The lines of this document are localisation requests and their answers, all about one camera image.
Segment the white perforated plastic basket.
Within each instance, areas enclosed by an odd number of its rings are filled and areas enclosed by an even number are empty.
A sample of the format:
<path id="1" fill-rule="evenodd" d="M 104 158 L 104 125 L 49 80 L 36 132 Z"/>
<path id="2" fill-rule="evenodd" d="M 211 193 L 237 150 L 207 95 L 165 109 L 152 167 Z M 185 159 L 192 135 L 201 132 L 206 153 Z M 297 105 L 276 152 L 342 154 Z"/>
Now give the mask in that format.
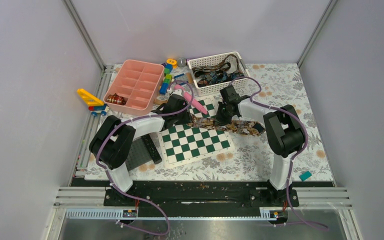
<path id="1" fill-rule="evenodd" d="M 218 94 L 230 83 L 236 89 L 243 88 L 250 77 L 237 51 L 189 59 L 187 65 L 200 97 Z"/>

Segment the brown floral patterned tie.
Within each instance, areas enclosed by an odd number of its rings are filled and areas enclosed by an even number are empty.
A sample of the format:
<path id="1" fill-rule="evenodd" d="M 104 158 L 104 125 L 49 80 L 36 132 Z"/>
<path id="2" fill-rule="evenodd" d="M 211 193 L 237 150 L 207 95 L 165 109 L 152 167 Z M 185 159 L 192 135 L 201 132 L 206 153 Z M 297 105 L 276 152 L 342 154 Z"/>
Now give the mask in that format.
<path id="1" fill-rule="evenodd" d="M 254 137 L 259 137 L 266 131 L 258 121 L 247 120 L 232 120 L 227 124 L 221 124 L 215 118 L 194 117 L 186 125 L 191 128 L 202 128 Z"/>

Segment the pink divided organizer tray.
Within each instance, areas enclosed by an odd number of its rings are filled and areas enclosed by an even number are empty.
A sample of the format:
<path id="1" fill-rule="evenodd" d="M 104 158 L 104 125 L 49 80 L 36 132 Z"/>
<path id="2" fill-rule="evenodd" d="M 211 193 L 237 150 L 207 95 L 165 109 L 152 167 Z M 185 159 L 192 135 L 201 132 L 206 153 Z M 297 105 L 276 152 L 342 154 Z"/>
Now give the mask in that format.
<path id="1" fill-rule="evenodd" d="M 154 105 L 164 77 L 161 64 L 128 59 L 120 67 L 111 86 L 103 97 L 107 106 L 116 112 L 143 116 Z M 109 95 L 118 94 L 126 99 L 125 105 L 108 103 Z"/>

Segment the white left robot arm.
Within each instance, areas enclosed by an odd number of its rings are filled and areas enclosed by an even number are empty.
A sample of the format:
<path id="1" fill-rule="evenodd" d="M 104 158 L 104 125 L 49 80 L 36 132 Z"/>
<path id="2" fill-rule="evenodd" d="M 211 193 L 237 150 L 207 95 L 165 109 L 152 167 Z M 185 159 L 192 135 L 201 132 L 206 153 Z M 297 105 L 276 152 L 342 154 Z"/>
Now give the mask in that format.
<path id="1" fill-rule="evenodd" d="M 110 115 L 92 138 L 88 149 L 95 156 L 96 164 L 105 170 L 110 185 L 117 190 L 116 199 L 124 206 L 132 204 L 135 192 L 133 180 L 125 164 L 134 140 L 158 133 L 176 124 L 192 121 L 190 101 L 181 93 L 172 93 L 168 102 L 148 114 L 122 121 Z"/>

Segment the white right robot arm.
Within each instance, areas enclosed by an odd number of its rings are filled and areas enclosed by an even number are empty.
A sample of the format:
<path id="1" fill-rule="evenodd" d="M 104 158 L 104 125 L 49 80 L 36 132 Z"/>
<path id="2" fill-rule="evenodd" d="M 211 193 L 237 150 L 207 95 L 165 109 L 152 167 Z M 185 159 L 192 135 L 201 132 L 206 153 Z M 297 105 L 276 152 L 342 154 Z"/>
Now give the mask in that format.
<path id="1" fill-rule="evenodd" d="M 294 107 L 269 106 L 250 96 L 240 96 L 232 85 L 220 90 L 222 101 L 218 103 L 215 116 L 216 126 L 233 127 L 233 117 L 246 117 L 263 124 L 270 149 L 274 153 L 273 168 L 267 191 L 267 201 L 273 206 L 281 205 L 286 199 L 286 189 L 292 181 L 292 161 L 308 143 L 308 134 Z"/>

